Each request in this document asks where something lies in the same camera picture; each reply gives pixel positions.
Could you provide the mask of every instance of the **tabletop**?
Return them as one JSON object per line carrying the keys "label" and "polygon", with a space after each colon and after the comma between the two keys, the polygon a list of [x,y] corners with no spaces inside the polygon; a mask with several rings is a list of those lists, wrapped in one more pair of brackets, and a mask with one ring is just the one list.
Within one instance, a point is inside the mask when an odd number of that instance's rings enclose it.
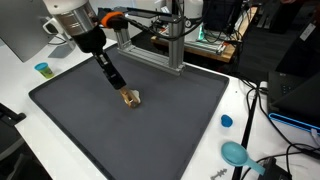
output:
{"label": "tabletop", "polygon": [[[268,87],[268,84],[266,82],[262,82],[260,87]],[[263,110],[267,111],[267,97],[265,95],[261,96],[261,105]],[[277,121],[273,122],[292,143],[303,143],[311,145],[313,147],[317,147],[309,132]],[[254,161],[257,161],[267,156],[284,154],[286,153],[286,149],[288,146],[289,144],[285,140],[283,140],[282,137],[272,127],[271,123],[263,114],[259,107],[259,104],[257,103],[247,147],[249,156]],[[297,152],[297,150],[295,148],[291,148],[290,152]],[[285,156],[278,157],[276,159],[276,164],[287,171]],[[289,167],[293,180],[319,179],[320,161],[313,159],[307,155],[290,155]],[[258,174],[251,170],[249,171],[245,179],[256,180],[258,179]]]}
{"label": "tabletop", "polygon": [[[255,14],[257,13],[258,8],[257,7],[252,7],[248,13],[246,14],[245,17],[243,17],[243,20],[241,22],[241,25],[239,26],[239,33],[241,36],[244,36],[245,33],[247,32],[250,22],[253,20]],[[151,37],[151,42],[154,44],[159,44],[161,46],[168,46],[168,42],[163,40],[163,39],[157,39],[156,36]],[[216,54],[210,47],[206,47],[205,43],[198,43],[201,44],[203,48],[195,47],[195,46],[187,46],[185,45],[185,52],[189,52],[192,54],[196,54],[199,56],[207,57],[210,59],[214,59],[217,61],[222,61],[222,62],[230,62],[231,58],[233,57],[234,53],[236,52],[236,48],[232,46],[231,44],[228,45],[225,50],[221,54]]]}
{"label": "tabletop", "polygon": [[[115,43],[108,40],[104,48]],[[15,112],[24,112],[27,115],[26,119],[16,125],[16,128],[53,179],[106,179],[28,96],[32,89],[47,81],[34,70],[36,64],[47,62],[55,75],[59,75],[91,56],[91,54],[82,53],[76,47],[64,59],[48,58],[54,48],[55,46],[48,45],[32,59],[22,63],[7,46],[1,46],[0,102]],[[182,179],[208,180],[224,168],[227,169],[227,173],[221,179],[232,177],[234,168],[224,162],[220,155],[220,148],[226,141],[240,143],[242,140],[248,118],[245,100],[248,87],[239,79],[227,77],[230,79],[229,85]],[[230,128],[221,125],[220,118],[224,114],[233,119],[233,125]]]}

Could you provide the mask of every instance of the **metal bracket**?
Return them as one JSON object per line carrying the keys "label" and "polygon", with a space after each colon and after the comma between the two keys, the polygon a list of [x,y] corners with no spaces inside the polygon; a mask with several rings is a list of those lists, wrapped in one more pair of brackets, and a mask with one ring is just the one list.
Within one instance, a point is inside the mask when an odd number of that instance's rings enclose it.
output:
{"label": "metal bracket", "polygon": [[[181,28],[184,28],[183,24],[182,20],[178,23],[169,23],[169,36],[178,36]],[[169,57],[167,57],[132,45],[128,29],[121,29],[115,33],[120,54],[177,76],[183,72],[184,37],[169,42]]]}

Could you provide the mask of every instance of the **blue cap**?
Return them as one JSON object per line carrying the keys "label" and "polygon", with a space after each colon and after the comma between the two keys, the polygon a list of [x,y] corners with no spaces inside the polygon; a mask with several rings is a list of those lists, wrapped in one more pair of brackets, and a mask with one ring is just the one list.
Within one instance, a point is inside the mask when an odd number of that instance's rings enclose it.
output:
{"label": "blue cap", "polygon": [[221,116],[221,124],[223,127],[230,127],[233,123],[233,120],[228,115]]}
{"label": "blue cap", "polygon": [[48,63],[40,63],[37,64],[34,68],[38,71],[43,70],[48,67]]}

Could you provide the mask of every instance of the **blue spoon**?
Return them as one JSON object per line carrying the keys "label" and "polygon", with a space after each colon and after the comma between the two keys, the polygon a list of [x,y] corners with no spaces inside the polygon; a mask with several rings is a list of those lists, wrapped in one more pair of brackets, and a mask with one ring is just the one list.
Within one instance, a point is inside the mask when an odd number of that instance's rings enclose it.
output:
{"label": "blue spoon", "polygon": [[263,175],[265,169],[250,159],[247,150],[235,142],[226,142],[221,147],[222,158],[230,165],[235,167],[249,166],[251,169]]}

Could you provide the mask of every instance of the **gray rubber mat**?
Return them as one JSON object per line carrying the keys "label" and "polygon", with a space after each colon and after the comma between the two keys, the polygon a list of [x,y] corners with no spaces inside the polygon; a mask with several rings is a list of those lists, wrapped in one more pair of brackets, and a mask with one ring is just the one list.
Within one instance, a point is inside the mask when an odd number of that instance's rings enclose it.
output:
{"label": "gray rubber mat", "polygon": [[90,58],[31,99],[109,179],[180,179],[229,79],[187,67],[177,77],[107,49],[142,103],[130,109]]}

